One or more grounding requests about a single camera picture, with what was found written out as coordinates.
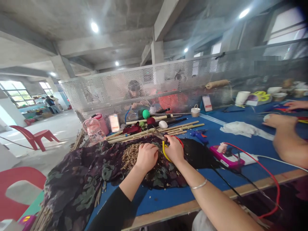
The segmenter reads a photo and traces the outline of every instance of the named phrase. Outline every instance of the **blue glue gun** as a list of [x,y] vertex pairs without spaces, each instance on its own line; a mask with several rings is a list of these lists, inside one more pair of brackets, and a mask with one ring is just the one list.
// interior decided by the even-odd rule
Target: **blue glue gun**
[[204,135],[204,133],[207,130],[203,129],[203,130],[196,130],[193,131],[192,133],[190,133],[191,136],[195,136],[197,137],[202,143],[207,144],[209,141],[206,139],[206,135]]

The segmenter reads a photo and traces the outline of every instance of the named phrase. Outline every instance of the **red wire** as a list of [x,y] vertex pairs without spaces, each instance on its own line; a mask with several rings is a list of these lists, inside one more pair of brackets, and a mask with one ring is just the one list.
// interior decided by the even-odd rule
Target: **red wire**
[[239,150],[242,151],[243,153],[247,154],[248,156],[250,156],[255,162],[257,162],[259,165],[261,165],[261,167],[264,168],[265,171],[267,171],[268,174],[273,178],[273,180],[274,180],[274,182],[275,182],[275,184],[276,184],[276,187],[277,187],[277,197],[276,197],[276,205],[275,205],[275,208],[274,208],[272,211],[270,211],[269,213],[263,214],[262,216],[259,216],[258,218],[260,219],[260,218],[268,217],[268,216],[274,214],[274,213],[278,210],[279,198],[280,198],[280,186],[279,186],[279,183],[278,183],[277,179],[275,178],[275,176],[274,176],[273,174],[271,174],[270,171],[266,169],[266,167],[264,167],[259,161],[257,161],[255,158],[253,158],[249,153],[247,153],[247,152],[245,152],[244,150],[242,150],[242,149],[236,147],[236,146],[233,145],[233,144],[226,143],[226,142],[224,142],[224,143],[225,143],[225,144],[228,144],[228,145],[231,145],[231,146],[233,146],[233,147],[239,149]]

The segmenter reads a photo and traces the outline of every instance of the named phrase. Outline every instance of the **wooden table edge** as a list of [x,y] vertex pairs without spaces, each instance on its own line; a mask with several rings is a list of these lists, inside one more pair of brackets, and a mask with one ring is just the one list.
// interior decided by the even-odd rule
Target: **wooden table edge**
[[[279,182],[279,184],[282,184],[282,183],[287,183],[289,181],[296,180],[306,175],[308,175],[307,172],[301,169],[297,169],[297,170],[293,170],[290,172],[285,172],[285,173],[275,175],[275,177],[277,181]],[[274,181],[270,177],[258,180],[254,183],[259,189],[266,189],[266,188],[275,186]],[[257,191],[257,189],[251,184],[242,185],[240,187],[235,188],[235,190],[241,196],[245,196],[245,195],[248,195],[248,194],[251,194]],[[231,189],[224,191],[224,193],[227,196],[229,196],[231,199],[235,199],[237,197],[237,195]],[[193,201],[180,204],[180,205],[176,205],[176,206],[173,206],[167,209],[163,209],[163,210],[159,210],[153,213],[148,213],[148,214],[138,216],[134,219],[130,227],[124,228],[123,230],[125,231],[134,230],[137,228],[141,228],[141,227],[151,225],[157,222],[169,220],[174,217],[189,214],[189,213],[199,211],[199,210],[200,210],[199,204],[197,203],[196,200],[193,200]]]

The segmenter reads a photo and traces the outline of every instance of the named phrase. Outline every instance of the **pink plastic chair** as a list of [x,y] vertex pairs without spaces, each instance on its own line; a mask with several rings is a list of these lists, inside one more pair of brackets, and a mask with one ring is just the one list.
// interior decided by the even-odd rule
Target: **pink plastic chair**
[[46,177],[37,169],[32,167],[18,167],[0,172],[0,221],[4,219],[18,219],[29,207],[8,198],[6,190],[14,183],[26,180],[29,183],[44,189]]
[[60,142],[52,133],[50,130],[43,130],[41,132],[35,133],[34,135],[29,132],[27,129],[20,127],[20,126],[16,126],[16,125],[11,125],[11,128],[16,129],[17,131],[21,132],[29,141],[29,143],[31,144],[31,146],[33,147],[34,150],[37,150],[38,148],[36,147],[35,142],[38,144],[39,148],[42,151],[46,151],[41,139],[42,137],[45,137],[47,140],[49,141],[53,141],[53,139],[55,141],[57,141],[58,143]]

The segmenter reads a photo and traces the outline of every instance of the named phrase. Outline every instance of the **white metal mesh panel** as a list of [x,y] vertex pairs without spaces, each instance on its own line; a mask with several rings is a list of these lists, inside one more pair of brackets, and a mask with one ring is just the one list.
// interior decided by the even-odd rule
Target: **white metal mesh panel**
[[[273,81],[290,69],[285,65],[289,60],[307,57],[307,41],[231,51],[218,59],[214,55],[202,56],[78,77],[60,84],[81,122],[102,113],[107,123],[110,114],[118,114],[123,123],[130,107],[127,121],[141,119],[144,109],[153,113],[160,107],[170,107],[173,113],[189,111],[204,94],[211,94],[213,106],[231,103],[230,87],[206,91],[204,86],[210,81],[231,80],[234,95],[243,89],[265,88],[271,78]],[[129,85],[140,86],[137,98],[130,95]]]

